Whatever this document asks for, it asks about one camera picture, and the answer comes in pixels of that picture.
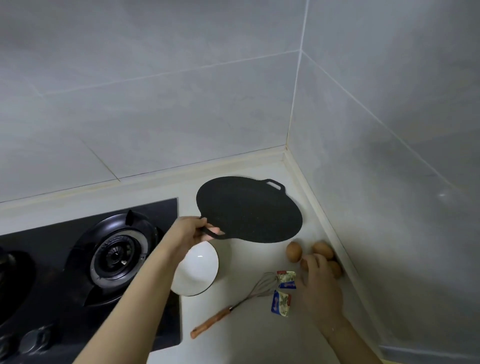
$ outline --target pan handle hole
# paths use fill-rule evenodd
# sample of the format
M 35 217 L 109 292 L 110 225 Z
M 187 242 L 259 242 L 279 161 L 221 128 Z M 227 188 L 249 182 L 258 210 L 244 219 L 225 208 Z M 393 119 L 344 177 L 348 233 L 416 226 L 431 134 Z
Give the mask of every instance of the pan handle hole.
M 267 182 L 267 184 L 269 184 L 270 186 L 274 186 L 276 189 L 278 190 L 281 190 L 280 186 L 278 184 L 275 184 L 275 183 L 271 183 L 271 182 Z

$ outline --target egg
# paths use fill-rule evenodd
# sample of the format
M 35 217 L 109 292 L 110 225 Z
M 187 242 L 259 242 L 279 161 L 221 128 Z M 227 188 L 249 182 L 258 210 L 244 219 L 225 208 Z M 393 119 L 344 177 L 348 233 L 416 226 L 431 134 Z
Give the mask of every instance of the egg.
M 308 272 L 308 263 L 305 259 L 302 259 L 300 261 L 300 267 L 303 269 L 303 270 L 306 270 Z
M 297 242 L 291 242 L 287 245 L 285 253 L 287 253 L 287 259 L 290 262 L 297 263 L 302 255 L 302 249 L 300 244 L 298 244 Z
M 334 256 L 332 248 L 324 241 L 315 243 L 312 246 L 312 253 L 323 255 L 327 260 L 333 259 Z
M 343 274 L 342 267 L 340 266 L 339 263 L 337 263 L 335 260 L 330 260 L 328 262 L 328 266 L 332 270 L 333 276 L 335 278 L 340 278 Z

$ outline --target butter packet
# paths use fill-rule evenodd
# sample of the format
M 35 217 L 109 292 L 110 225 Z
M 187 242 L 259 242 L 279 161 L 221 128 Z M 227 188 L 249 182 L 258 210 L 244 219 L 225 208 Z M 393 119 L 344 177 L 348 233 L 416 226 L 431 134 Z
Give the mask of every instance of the butter packet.
M 280 284 L 278 285 L 279 288 L 291 290 L 297 289 L 297 286 L 295 286 L 295 272 L 279 270 L 276 275 L 278 277 L 278 281 L 280 282 Z
M 275 291 L 273 294 L 272 312 L 287 317 L 291 299 L 292 296 L 290 294 Z

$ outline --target gray tiled wall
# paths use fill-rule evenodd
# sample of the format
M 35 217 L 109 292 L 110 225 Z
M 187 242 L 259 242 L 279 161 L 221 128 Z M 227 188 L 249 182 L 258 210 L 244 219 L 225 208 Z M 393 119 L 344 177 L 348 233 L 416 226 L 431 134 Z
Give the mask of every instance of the gray tiled wall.
M 284 145 L 305 0 L 0 2 L 0 202 Z
M 310 0 L 288 147 L 386 345 L 480 354 L 479 13 Z

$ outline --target gas stove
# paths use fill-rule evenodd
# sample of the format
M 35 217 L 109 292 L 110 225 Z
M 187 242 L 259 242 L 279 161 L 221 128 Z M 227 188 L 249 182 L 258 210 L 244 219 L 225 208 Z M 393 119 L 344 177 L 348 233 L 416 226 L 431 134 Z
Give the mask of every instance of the gas stove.
M 0 236 L 0 363 L 71 363 L 178 216 L 177 199 Z M 178 345 L 170 292 L 152 350 Z

